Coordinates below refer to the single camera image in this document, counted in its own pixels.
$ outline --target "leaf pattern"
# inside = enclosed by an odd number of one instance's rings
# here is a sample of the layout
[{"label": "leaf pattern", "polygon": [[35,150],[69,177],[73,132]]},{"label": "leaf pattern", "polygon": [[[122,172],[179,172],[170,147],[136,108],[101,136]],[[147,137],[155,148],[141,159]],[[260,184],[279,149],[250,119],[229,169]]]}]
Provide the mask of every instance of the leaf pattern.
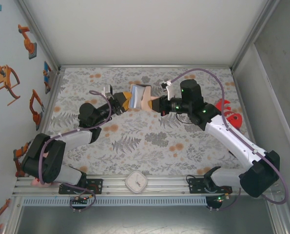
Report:
[{"label": "leaf pattern", "polygon": [[[186,68],[164,67],[86,67],[67,68],[58,92],[47,134],[56,135],[78,127],[78,109],[86,101],[96,107],[105,102],[89,94],[111,84],[113,92],[130,90],[129,83],[149,84],[152,96],[166,95],[160,83],[173,79]],[[241,113],[239,98],[229,69],[211,69],[222,81],[226,99],[232,110]],[[185,78],[195,78],[204,100],[216,104],[221,99],[220,87],[208,74],[191,72]],[[175,96],[180,97],[180,81]],[[187,115],[177,116],[190,123]],[[240,129],[247,136],[245,123]],[[65,165],[85,166],[88,174],[127,175],[139,170],[145,175],[187,175],[214,166],[239,168],[239,161],[214,137],[193,124],[184,124],[174,113],[161,117],[159,113],[129,111],[102,126],[99,138],[65,153]]]}]

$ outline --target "cloth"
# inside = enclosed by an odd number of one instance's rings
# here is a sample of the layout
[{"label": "cloth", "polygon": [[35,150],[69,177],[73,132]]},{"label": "cloth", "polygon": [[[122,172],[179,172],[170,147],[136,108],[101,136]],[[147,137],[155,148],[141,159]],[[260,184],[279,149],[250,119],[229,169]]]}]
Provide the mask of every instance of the cloth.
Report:
[{"label": "cloth", "polygon": [[[132,83],[149,84],[151,95],[165,95],[160,82],[177,77],[187,68],[101,67],[67,68],[54,107],[47,134],[56,135],[78,127],[78,110],[89,102],[95,107],[105,104],[89,90],[101,92],[111,84],[113,92],[129,91]],[[209,69],[224,84],[225,97],[235,113],[242,113],[235,84],[229,69]],[[180,97],[183,79],[196,79],[204,101],[216,104],[221,90],[216,81],[204,72],[191,72],[174,85]],[[186,115],[178,115],[190,122]],[[247,135],[245,122],[240,129]],[[239,161],[214,137],[193,124],[183,124],[174,113],[129,110],[102,126],[98,140],[65,153],[63,163],[90,175],[128,175],[139,170],[145,175],[203,175],[214,166],[239,168]]]}]

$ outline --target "clock face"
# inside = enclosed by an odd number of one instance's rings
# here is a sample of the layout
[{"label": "clock face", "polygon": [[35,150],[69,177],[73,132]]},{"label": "clock face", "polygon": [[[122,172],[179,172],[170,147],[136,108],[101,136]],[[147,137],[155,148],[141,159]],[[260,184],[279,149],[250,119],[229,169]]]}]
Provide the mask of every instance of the clock face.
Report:
[{"label": "clock face", "polygon": [[147,183],[148,179],[139,171],[133,171],[125,180],[126,187],[135,194],[142,192]]}]

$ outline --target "white wall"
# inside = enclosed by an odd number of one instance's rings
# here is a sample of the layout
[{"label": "white wall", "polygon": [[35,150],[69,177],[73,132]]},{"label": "white wall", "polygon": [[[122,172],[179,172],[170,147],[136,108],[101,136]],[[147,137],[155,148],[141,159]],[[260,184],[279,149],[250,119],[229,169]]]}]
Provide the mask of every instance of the white wall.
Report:
[{"label": "white wall", "polygon": [[290,191],[290,133],[254,45],[234,73],[256,143],[280,155],[280,172]]},{"label": "white wall", "polygon": [[25,0],[60,64],[231,65],[266,0]]},{"label": "white wall", "polygon": [[[20,85],[13,91],[20,98],[12,100],[6,89],[0,90],[0,207],[12,194],[15,184],[15,164],[13,150],[19,149],[36,135],[35,123],[29,110],[29,99],[35,89],[46,108],[50,93],[45,95],[43,83],[43,63],[46,60],[41,48],[37,47],[37,57],[29,60],[23,45],[23,36],[18,32],[18,24],[26,26],[14,1],[0,0],[0,65],[9,65],[17,73]],[[27,33],[32,42],[35,38]],[[11,75],[12,84],[15,78]],[[39,104],[34,103],[40,112]]]}]

